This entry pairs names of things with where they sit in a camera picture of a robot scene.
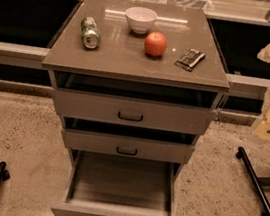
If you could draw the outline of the dark snack bar wrapper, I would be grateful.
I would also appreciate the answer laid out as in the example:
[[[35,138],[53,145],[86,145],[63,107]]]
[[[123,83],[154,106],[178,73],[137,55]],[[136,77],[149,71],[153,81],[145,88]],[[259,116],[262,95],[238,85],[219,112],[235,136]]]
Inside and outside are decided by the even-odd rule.
[[[203,52],[197,49],[190,49],[175,62],[175,65],[191,72],[199,62],[205,59],[205,56]]]

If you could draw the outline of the red apple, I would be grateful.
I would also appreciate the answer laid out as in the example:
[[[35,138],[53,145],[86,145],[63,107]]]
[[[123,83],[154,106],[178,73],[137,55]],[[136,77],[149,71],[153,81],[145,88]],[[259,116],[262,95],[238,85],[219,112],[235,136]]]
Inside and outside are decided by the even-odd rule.
[[[144,49],[149,56],[163,55],[167,46],[166,37],[162,33],[152,32],[145,38]]]

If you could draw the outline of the middle grey drawer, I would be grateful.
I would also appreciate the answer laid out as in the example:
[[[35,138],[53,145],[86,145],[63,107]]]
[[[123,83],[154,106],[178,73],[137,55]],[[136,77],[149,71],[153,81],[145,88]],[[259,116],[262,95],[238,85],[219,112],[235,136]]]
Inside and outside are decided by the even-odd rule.
[[[65,120],[65,147],[141,159],[186,163],[194,150],[195,134],[84,119]]]

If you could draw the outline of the metal guard rail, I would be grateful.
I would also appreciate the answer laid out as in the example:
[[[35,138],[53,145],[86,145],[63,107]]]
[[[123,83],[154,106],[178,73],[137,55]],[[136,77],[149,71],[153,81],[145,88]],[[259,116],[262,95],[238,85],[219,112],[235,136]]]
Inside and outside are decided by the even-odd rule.
[[[49,53],[48,48],[15,45],[0,42],[0,64],[42,69],[42,61]],[[270,88],[270,80],[256,77],[226,74],[230,83],[230,95],[234,97],[263,98],[265,88]]]

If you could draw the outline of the white bowl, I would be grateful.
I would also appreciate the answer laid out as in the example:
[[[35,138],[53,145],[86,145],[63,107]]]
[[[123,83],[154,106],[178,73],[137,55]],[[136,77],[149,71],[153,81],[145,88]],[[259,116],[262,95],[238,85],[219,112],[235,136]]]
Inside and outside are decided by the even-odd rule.
[[[125,11],[130,29],[137,34],[145,34],[155,24],[157,14],[146,7],[130,7]]]

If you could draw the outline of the green soda can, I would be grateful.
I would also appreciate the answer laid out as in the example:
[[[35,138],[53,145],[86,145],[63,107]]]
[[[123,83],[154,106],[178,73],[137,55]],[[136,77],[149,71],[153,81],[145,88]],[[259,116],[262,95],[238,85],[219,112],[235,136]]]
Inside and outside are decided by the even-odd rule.
[[[86,17],[81,20],[82,41],[86,48],[95,49],[101,41],[100,32],[94,18]]]

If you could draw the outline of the grey drawer cabinet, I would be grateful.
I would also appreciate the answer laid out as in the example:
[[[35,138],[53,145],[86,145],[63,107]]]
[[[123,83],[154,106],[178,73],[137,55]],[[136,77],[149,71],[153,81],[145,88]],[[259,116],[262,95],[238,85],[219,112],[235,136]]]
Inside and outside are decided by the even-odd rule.
[[[216,111],[229,90],[205,13],[152,5],[154,30],[167,38],[166,52],[149,57],[144,39],[132,33],[125,11],[132,0],[85,0],[43,61],[54,88],[65,88],[139,100],[199,106]],[[81,20],[94,18],[101,41],[95,49],[82,41]],[[205,59],[189,72],[175,65],[190,49]]]

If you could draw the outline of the grey drawer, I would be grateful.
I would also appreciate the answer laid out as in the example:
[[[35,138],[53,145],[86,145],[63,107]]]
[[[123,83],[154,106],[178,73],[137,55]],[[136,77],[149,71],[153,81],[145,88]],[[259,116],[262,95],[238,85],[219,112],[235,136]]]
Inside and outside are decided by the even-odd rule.
[[[194,150],[195,134],[84,119],[65,120],[65,147],[141,159],[186,163]]]
[[[153,100],[139,100],[72,90],[52,89],[59,115],[159,130],[203,134],[214,117],[213,109]]]
[[[175,216],[174,170],[168,162],[88,151],[74,155],[55,216]]]

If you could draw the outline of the top grey drawer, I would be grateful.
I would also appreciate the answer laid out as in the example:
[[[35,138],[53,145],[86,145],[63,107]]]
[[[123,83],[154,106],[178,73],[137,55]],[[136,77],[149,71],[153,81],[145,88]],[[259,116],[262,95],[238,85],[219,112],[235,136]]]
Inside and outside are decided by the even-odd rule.
[[[59,115],[159,130],[203,134],[214,117],[213,109],[153,100],[139,100],[72,90],[52,89]]]

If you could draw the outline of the bottom grey drawer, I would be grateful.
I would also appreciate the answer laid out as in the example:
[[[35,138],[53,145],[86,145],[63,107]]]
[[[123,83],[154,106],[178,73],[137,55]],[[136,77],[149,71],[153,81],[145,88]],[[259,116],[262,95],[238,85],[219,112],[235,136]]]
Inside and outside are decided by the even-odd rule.
[[[174,170],[168,162],[88,151],[74,155],[55,216],[175,216]]]

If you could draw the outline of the black stand leg right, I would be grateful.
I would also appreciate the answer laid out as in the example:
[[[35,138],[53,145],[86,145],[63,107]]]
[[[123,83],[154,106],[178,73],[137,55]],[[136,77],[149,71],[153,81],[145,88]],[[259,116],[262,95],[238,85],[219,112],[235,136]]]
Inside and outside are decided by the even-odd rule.
[[[247,173],[252,180],[253,187],[255,188],[258,198],[260,199],[261,205],[263,206],[263,212],[260,216],[270,216],[270,202],[265,195],[264,188],[270,187],[270,177],[258,177],[250,163],[249,157],[243,147],[239,147],[236,153],[236,158],[241,159]]]

